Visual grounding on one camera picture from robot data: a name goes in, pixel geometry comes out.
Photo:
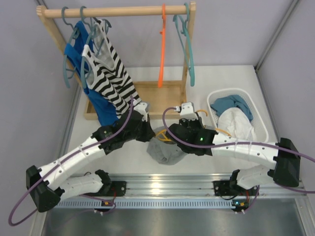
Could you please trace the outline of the yellow plastic hanger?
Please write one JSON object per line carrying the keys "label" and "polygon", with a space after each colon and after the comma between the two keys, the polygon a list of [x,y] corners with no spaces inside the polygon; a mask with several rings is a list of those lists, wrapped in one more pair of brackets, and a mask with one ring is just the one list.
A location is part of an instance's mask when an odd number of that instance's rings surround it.
{"label": "yellow plastic hanger", "polygon": [[[208,116],[208,112],[206,110],[203,110],[203,109],[199,109],[196,111],[197,113],[205,113],[206,116]],[[217,132],[220,132],[220,133],[223,133],[229,137],[231,137],[231,134],[229,134],[227,131],[224,131],[222,129],[219,129],[219,128],[216,128],[215,129]],[[166,136],[166,129],[163,129],[159,132],[156,133],[156,138],[162,142],[171,142],[172,140],[169,139],[167,136]]]}

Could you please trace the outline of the grey tank top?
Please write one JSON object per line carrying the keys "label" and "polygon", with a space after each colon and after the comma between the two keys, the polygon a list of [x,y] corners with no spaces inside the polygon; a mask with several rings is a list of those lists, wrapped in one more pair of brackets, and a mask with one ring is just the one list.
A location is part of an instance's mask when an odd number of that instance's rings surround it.
{"label": "grey tank top", "polygon": [[[164,127],[158,127],[154,130],[155,134]],[[154,136],[148,144],[147,153],[159,164],[175,165],[180,162],[187,153],[183,152],[174,141],[162,142]]]}

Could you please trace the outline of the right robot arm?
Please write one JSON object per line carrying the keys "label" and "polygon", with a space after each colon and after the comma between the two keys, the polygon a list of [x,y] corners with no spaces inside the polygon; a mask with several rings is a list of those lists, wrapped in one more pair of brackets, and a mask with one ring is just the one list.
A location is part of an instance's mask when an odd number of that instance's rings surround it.
{"label": "right robot arm", "polygon": [[301,157],[290,139],[281,138],[278,143],[239,140],[187,119],[170,125],[166,136],[187,154],[231,157],[254,163],[254,167],[232,172],[228,190],[233,195],[272,182],[284,187],[299,186]]}

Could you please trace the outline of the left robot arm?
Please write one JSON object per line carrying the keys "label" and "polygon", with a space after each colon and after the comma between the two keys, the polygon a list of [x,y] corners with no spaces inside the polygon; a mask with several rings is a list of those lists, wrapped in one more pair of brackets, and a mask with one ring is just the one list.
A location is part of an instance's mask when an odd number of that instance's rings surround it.
{"label": "left robot arm", "polygon": [[82,177],[72,175],[94,160],[122,148],[128,141],[145,143],[154,135],[149,115],[132,111],[131,115],[124,114],[114,125],[100,127],[61,158],[39,168],[35,165],[29,167],[26,170],[26,187],[37,210],[49,211],[60,201],[83,194],[106,196],[112,189],[112,181],[104,170]]}

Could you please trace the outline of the blue tank top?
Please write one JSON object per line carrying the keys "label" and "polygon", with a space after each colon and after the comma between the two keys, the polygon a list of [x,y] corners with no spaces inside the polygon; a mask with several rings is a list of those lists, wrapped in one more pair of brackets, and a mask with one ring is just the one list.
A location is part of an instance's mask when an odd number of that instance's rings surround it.
{"label": "blue tank top", "polygon": [[[88,36],[86,27],[82,21],[78,21],[75,27],[79,30],[79,35],[74,39],[71,44],[66,47],[67,55],[67,67],[74,69],[76,67],[76,72],[74,75],[80,76],[82,52],[84,48],[84,41]],[[98,121],[100,125],[111,125],[118,120],[116,115],[116,110],[113,104],[107,101],[100,93],[86,87],[83,90],[84,94],[87,96],[91,104],[93,105],[95,112],[97,114]]]}

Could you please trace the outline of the orange plastic hanger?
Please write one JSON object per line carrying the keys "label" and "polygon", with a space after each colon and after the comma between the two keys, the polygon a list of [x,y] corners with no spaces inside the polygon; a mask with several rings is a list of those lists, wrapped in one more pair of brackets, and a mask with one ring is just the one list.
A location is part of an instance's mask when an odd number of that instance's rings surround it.
{"label": "orange plastic hanger", "polygon": [[163,84],[163,74],[164,74],[164,60],[165,60],[165,40],[166,40],[166,6],[162,4],[162,30],[161,34],[161,60],[159,68],[159,77],[158,77],[158,88],[162,88]]}

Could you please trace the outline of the teal plastic hanger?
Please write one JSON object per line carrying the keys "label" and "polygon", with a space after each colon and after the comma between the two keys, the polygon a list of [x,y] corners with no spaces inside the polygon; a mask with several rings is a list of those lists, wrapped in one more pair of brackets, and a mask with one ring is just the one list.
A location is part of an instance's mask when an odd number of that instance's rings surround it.
{"label": "teal plastic hanger", "polygon": [[[190,76],[190,86],[195,86],[195,69],[194,69],[194,59],[193,59],[193,52],[192,52],[192,46],[191,46],[191,39],[189,35],[188,30],[188,24],[190,21],[190,10],[189,10],[189,4],[187,2],[184,3],[184,6],[186,8],[186,19],[184,20],[181,15],[174,15],[173,16],[173,22],[175,24],[175,28],[182,46],[182,50],[184,53],[184,58],[186,65],[188,66],[188,73]],[[188,52],[186,52],[186,48],[184,46],[182,35],[186,38],[187,44],[188,44]]]}

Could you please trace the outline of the black white striped tank top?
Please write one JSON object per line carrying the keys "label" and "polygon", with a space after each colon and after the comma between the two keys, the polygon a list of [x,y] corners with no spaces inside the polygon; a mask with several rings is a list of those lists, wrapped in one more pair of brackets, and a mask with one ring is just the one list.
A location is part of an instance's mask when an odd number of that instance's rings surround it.
{"label": "black white striped tank top", "polygon": [[94,48],[90,48],[88,44],[84,45],[82,59],[92,70],[92,75],[86,79],[87,87],[112,104],[117,117],[120,118],[129,110],[131,98],[136,103],[141,103],[142,100],[105,29],[103,20],[94,23]]}

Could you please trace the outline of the grey-blue hanger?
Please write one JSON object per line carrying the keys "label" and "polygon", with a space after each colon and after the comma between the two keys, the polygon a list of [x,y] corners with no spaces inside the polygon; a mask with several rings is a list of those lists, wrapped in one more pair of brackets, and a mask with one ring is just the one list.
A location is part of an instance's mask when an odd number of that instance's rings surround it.
{"label": "grey-blue hanger", "polygon": [[67,67],[67,55],[65,53],[66,51],[66,47],[68,44],[71,44],[71,42],[76,39],[79,35],[79,30],[77,27],[75,27],[72,23],[69,23],[66,21],[65,19],[65,10],[68,9],[67,6],[64,6],[62,8],[62,20],[63,22],[68,25],[71,26],[72,28],[72,33],[70,35],[70,38],[68,40],[68,42],[66,43],[65,49],[64,49],[64,54],[63,54],[63,78],[64,78],[64,82],[66,87],[69,89],[70,88],[70,84],[69,84],[69,80],[74,76],[75,72],[76,72],[76,67],[74,69],[70,69]]}
{"label": "grey-blue hanger", "polygon": [[[91,17],[90,18],[90,23],[85,21],[85,16],[83,14],[83,9],[85,9],[85,6],[81,6],[80,7],[80,17],[81,17],[81,21],[83,24],[87,25],[90,29],[90,33],[88,34],[86,39],[83,39],[84,41],[84,46],[89,46],[89,43],[92,42],[92,40],[94,38],[96,38],[98,36],[97,32],[96,32],[96,27],[93,25],[93,23],[97,23],[98,19],[96,17]],[[90,67],[88,66],[87,62],[86,62],[86,58],[83,56],[82,54],[82,60],[81,60],[81,69],[80,69],[80,81],[82,84],[82,88],[85,89],[87,87],[87,82],[86,82],[86,78],[88,78],[92,72],[92,70],[90,69]]]}

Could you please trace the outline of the grey-blue hanger far left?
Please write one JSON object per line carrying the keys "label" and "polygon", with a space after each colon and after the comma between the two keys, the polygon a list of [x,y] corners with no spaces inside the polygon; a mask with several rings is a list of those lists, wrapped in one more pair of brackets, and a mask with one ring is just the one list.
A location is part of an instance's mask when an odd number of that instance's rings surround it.
{"label": "grey-blue hanger far left", "polygon": [[67,67],[67,55],[65,53],[66,51],[66,47],[68,44],[71,44],[71,42],[76,39],[79,35],[79,30],[77,27],[75,27],[72,23],[69,23],[66,21],[65,19],[65,10],[68,9],[67,6],[64,6],[62,8],[62,20],[63,22],[68,25],[71,26],[72,28],[72,33],[70,35],[70,38],[68,40],[68,42],[66,43],[65,49],[64,49],[64,54],[63,54],[63,78],[64,78],[64,82],[66,87],[69,89],[70,88],[70,84],[69,84],[69,80],[74,76],[75,72],[76,72],[76,67],[74,69],[70,69]]}

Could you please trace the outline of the wooden clothes rack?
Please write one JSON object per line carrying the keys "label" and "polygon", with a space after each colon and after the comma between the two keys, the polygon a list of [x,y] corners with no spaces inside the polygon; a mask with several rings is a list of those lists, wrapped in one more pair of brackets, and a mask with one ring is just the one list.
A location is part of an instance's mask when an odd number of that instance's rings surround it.
{"label": "wooden clothes rack", "polygon": [[[188,24],[188,30],[190,39],[192,41],[196,3],[190,2],[190,21]],[[185,20],[186,8],[184,5],[165,5],[166,16],[167,15],[181,15]],[[66,46],[60,30],[58,29],[55,19],[62,18],[61,9],[47,9],[44,5],[39,5],[36,8],[36,13],[43,25],[49,32],[54,43],[58,49],[62,52]],[[110,8],[85,8],[83,9],[85,17],[127,17],[127,16],[162,16],[162,6],[135,6],[135,7],[110,7]],[[79,8],[70,8],[65,10],[65,18],[80,18]],[[187,41],[183,42],[188,52]],[[139,81],[135,82],[135,88],[137,89],[141,98],[149,102],[151,105],[150,117],[152,119],[161,119],[163,111],[169,106],[178,106],[185,103],[186,97],[186,82],[187,78],[190,79],[188,73],[188,66],[184,60],[182,78],[180,80],[166,80],[163,81],[162,88],[158,88],[157,81]]]}

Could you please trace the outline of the white garment in basket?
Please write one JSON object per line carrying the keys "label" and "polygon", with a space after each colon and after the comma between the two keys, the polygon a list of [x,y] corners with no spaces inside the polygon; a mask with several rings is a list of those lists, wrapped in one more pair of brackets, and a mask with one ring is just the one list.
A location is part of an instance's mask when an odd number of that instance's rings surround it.
{"label": "white garment in basket", "polygon": [[218,129],[224,130],[232,137],[255,141],[256,133],[247,116],[239,108],[229,108],[218,120]]}

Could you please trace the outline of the teal-blue garment in basket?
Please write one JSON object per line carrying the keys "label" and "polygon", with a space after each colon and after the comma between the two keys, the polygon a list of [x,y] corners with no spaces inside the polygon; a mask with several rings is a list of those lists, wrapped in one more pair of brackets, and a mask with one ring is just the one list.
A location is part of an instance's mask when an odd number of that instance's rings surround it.
{"label": "teal-blue garment in basket", "polygon": [[239,108],[248,118],[249,121],[253,120],[253,114],[246,103],[246,101],[239,95],[229,95],[226,97],[218,98],[210,105],[219,117],[230,108]]}

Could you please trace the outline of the white plastic laundry basket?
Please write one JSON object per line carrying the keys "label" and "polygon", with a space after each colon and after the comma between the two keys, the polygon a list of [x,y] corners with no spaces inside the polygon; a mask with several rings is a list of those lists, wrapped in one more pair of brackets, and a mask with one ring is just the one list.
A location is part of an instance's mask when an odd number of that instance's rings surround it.
{"label": "white plastic laundry basket", "polygon": [[219,117],[216,115],[216,112],[211,108],[211,104],[213,104],[217,99],[222,97],[227,97],[229,95],[239,95],[248,105],[250,111],[253,115],[253,121],[251,121],[252,126],[254,127],[254,131],[256,134],[256,140],[258,142],[268,142],[269,133],[264,124],[261,115],[252,100],[251,96],[241,88],[225,88],[219,89],[211,92],[207,96],[207,105],[209,109],[209,117],[211,118],[212,124],[215,128],[217,128]]}

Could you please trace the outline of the aluminium corner post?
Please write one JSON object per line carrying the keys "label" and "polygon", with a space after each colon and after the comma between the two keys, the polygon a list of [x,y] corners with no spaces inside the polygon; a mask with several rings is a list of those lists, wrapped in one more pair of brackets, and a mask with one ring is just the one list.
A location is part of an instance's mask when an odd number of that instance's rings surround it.
{"label": "aluminium corner post", "polygon": [[290,20],[291,16],[293,15],[294,11],[298,7],[300,0],[292,0],[286,9],[285,13],[281,17],[281,20],[277,23],[274,32],[272,33],[266,47],[262,51],[261,56],[258,59],[257,64],[254,66],[254,70],[256,73],[260,70],[266,59],[268,58],[269,54],[271,53],[273,47],[275,46],[277,40],[279,39],[281,33],[283,32],[286,24]]}

